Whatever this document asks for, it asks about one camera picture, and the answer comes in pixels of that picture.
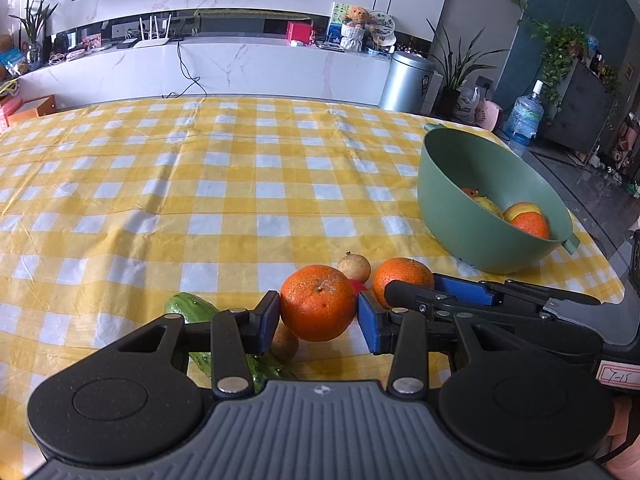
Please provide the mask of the person's right hand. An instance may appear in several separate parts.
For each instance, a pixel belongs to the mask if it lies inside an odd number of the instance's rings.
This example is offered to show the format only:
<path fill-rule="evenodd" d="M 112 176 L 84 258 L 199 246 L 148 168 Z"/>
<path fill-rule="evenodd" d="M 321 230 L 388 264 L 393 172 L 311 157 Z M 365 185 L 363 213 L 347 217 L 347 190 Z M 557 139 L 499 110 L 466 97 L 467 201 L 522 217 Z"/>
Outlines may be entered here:
<path fill-rule="evenodd" d="M 613 425 L 608 430 L 608 436 L 612 439 L 612 448 L 618 448 L 624 444 L 628 432 L 628 418 L 631 410 L 631 400 L 617 398 L 615 400 L 615 417 Z M 636 439 L 634 443 L 604 464 L 605 469 L 617 479 L 636 480 L 640 478 L 640 443 Z"/>

